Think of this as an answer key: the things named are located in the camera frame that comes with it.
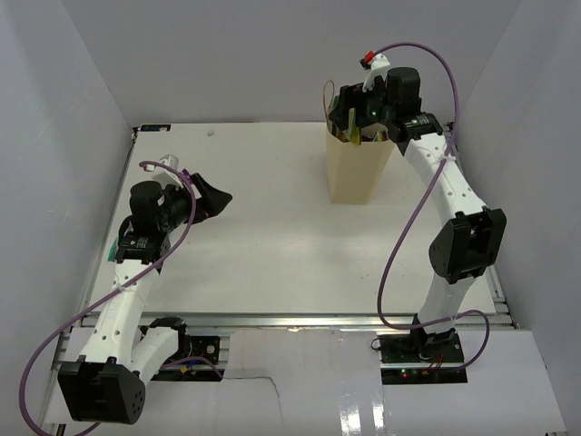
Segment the teal Fox's candy bag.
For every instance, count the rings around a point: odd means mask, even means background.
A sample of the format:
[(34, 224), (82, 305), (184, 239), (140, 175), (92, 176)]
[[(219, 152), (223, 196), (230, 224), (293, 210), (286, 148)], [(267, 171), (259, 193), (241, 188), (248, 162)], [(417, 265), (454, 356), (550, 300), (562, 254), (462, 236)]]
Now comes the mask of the teal Fox's candy bag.
[(112, 263), (115, 259), (115, 255), (116, 255), (117, 250), (118, 250), (119, 239), (121, 237), (124, 237), (128, 232), (131, 232), (132, 230), (133, 230), (133, 225), (131, 223), (123, 224), (121, 226), (120, 232), (114, 238), (113, 243), (112, 243), (110, 250), (108, 252), (108, 256), (107, 256), (108, 262)]

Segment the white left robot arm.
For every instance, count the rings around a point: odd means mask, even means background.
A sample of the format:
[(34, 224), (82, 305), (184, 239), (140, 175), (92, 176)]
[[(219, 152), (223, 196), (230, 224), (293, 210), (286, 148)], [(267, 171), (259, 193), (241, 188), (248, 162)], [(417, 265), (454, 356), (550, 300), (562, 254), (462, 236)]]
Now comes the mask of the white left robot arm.
[(130, 214), (122, 221), (113, 258), (114, 297), (103, 305), (93, 332), (57, 376), (75, 421), (134, 424), (143, 412), (147, 383), (163, 365), (192, 356), (192, 340), (179, 317), (139, 322), (161, 276), (163, 257), (173, 249), (171, 233), (183, 224), (220, 214), (229, 193), (200, 174), (168, 173), (130, 190)]

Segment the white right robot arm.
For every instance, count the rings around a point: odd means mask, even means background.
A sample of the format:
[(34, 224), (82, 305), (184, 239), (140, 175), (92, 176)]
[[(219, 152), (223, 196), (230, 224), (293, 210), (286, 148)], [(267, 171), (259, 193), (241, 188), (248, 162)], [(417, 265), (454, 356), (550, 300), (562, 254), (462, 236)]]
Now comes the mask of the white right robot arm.
[(450, 342), (468, 290), (497, 259), (507, 217), (468, 184), (437, 118), (421, 109), (419, 72), (371, 66), (364, 82), (340, 88), (330, 121), (341, 129), (379, 124), (426, 185), (441, 221), (428, 248), (434, 275), (409, 326), (411, 354), (431, 362)]

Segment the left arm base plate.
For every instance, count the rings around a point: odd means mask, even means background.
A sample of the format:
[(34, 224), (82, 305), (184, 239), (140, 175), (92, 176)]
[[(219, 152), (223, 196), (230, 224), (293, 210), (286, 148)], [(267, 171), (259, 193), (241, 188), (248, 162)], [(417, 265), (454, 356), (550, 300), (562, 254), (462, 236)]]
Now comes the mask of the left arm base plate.
[(220, 382), (223, 370), (220, 361), (219, 336), (189, 336), (185, 345), (168, 358), (153, 380), (158, 382)]

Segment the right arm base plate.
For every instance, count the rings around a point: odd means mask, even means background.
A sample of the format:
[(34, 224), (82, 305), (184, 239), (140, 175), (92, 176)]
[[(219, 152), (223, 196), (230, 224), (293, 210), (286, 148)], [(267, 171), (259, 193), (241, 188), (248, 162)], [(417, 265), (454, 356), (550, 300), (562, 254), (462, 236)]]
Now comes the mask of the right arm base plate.
[(409, 334), (386, 334), (374, 338), (370, 348), (379, 354), (381, 381), (384, 386), (465, 384), (461, 342), (456, 334), (447, 343), (419, 352)]

